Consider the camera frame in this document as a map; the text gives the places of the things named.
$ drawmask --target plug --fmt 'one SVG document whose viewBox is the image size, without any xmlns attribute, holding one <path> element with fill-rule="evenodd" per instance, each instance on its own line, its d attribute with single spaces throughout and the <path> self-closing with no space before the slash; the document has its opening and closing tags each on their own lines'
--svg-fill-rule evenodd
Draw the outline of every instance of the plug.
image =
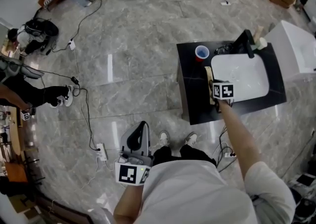
<svg viewBox="0 0 316 224">
<path fill-rule="evenodd" d="M 100 151 L 98 152 L 98 155 L 100 156 L 100 160 L 101 161 L 107 161 L 108 160 L 108 155 L 107 152 L 105 151 L 105 147 L 103 143 L 98 143 L 97 148 L 100 149 Z"/>
<path fill-rule="evenodd" d="M 71 81 L 79 86 L 79 81 L 74 76 L 71 77 Z"/>
<path fill-rule="evenodd" d="M 225 158 L 232 158 L 232 157 L 236 157 L 236 154 L 234 152 L 233 153 L 225 153 L 224 157 Z"/>
<path fill-rule="evenodd" d="M 71 50 L 75 50 L 76 45 L 73 39 L 69 40 L 68 45 L 70 46 Z"/>
</svg>

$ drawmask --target black countertop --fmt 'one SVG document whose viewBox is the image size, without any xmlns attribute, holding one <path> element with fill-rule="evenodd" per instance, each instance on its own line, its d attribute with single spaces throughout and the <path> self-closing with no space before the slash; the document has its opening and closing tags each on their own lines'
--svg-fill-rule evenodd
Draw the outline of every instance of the black countertop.
<svg viewBox="0 0 316 224">
<path fill-rule="evenodd" d="M 228 43 L 232 43 L 232 41 L 177 44 L 180 61 L 178 82 L 183 107 L 182 118 L 189 121 L 191 125 L 222 119 L 222 115 L 216 111 L 215 106 L 209 103 L 208 82 L 204 67 L 211 66 L 215 49 Z M 198 45 L 204 45 L 210 51 L 209 57 L 203 62 L 195 60 L 195 49 Z M 269 92 L 266 96 L 235 102 L 233 109 L 240 115 L 286 102 L 283 78 L 272 45 L 268 43 L 266 48 L 254 50 L 254 53 L 262 58 L 265 65 L 270 85 Z"/>
</svg>

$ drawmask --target white t-shirt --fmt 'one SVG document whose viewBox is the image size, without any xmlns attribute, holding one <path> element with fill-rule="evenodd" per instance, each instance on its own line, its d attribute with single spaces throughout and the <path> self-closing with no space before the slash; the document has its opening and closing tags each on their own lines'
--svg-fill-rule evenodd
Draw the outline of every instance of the white t-shirt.
<svg viewBox="0 0 316 224">
<path fill-rule="evenodd" d="M 24 25 L 22 25 L 21 28 L 18 29 L 17 41 L 19 43 L 20 48 L 26 48 L 28 44 L 33 40 L 36 40 L 41 43 L 44 42 L 45 37 L 46 37 L 45 34 L 35 37 L 33 35 L 28 34 L 24 29 L 25 29 Z"/>
<path fill-rule="evenodd" d="M 245 177 L 246 193 L 228 186 L 206 161 L 154 166 L 146 179 L 136 224 L 290 224 L 295 202 L 286 184 L 264 162 Z M 250 196 L 258 195 L 252 201 Z"/>
</svg>

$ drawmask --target black pants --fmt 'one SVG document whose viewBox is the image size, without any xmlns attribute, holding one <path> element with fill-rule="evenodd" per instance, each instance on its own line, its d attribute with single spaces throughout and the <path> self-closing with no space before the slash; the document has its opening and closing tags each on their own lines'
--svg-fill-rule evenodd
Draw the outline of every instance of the black pants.
<svg viewBox="0 0 316 224">
<path fill-rule="evenodd" d="M 45 39 L 44 42 L 38 42 L 36 40 L 32 40 L 28 46 L 25 48 L 25 53 L 30 54 L 37 49 L 40 49 L 42 46 L 46 46 L 49 42 L 49 39 Z"/>
<path fill-rule="evenodd" d="M 175 160 L 202 160 L 211 162 L 216 166 L 216 161 L 214 159 L 209 158 L 208 155 L 205 154 L 203 151 L 192 148 L 189 145 L 184 145 L 183 147 L 181 147 L 180 153 L 181 157 L 172 156 L 170 147 L 164 146 L 154 153 L 153 166 Z"/>
<path fill-rule="evenodd" d="M 22 75 L 10 77 L 3 84 L 17 93 L 24 102 L 32 104 L 33 107 L 38 107 L 45 103 L 57 106 L 57 97 L 66 97 L 69 91 L 68 87 L 60 86 L 38 89 L 26 82 Z M 0 99 L 0 104 L 16 107 L 5 99 Z"/>
</svg>

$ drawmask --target marble floor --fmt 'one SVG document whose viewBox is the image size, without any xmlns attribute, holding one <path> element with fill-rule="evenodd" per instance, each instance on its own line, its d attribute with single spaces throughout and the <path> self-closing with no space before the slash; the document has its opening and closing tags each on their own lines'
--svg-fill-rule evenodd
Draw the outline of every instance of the marble floor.
<svg viewBox="0 0 316 224">
<path fill-rule="evenodd" d="M 49 56 L 30 55 L 26 63 L 66 76 L 75 76 L 88 90 L 91 127 L 96 143 L 104 143 L 108 165 L 118 156 L 119 139 L 141 120 L 151 128 L 152 151 L 158 135 L 168 130 L 174 152 L 191 131 L 198 133 L 196 147 L 211 155 L 218 145 L 223 121 L 190 126 L 181 119 L 182 105 L 177 71 L 177 43 L 234 40 L 245 29 L 254 32 L 284 19 L 307 30 L 305 20 L 294 8 L 284 9 L 268 0 L 102 0 L 101 8 L 87 18 L 75 38 L 76 53 L 67 49 Z M 79 21 L 99 6 L 96 1 L 82 8 L 65 0 L 40 16 L 58 26 L 57 49 L 64 48 L 77 31 Z M 71 84 L 52 74 L 43 77 L 46 86 Z M 41 80 L 31 83 L 42 88 Z M 242 116 L 254 134 L 263 159 L 287 179 L 299 169 L 301 152 L 315 126 L 316 81 L 312 76 L 286 82 L 287 102 Z M 39 171 L 46 177 L 40 190 L 48 197 L 88 213 L 95 223 L 106 223 L 104 209 L 113 211 L 123 192 L 115 175 L 88 148 L 84 91 L 71 107 L 40 107 L 29 121 L 28 140 L 39 148 Z M 229 184 L 242 188 L 237 162 L 222 172 Z"/>
</svg>

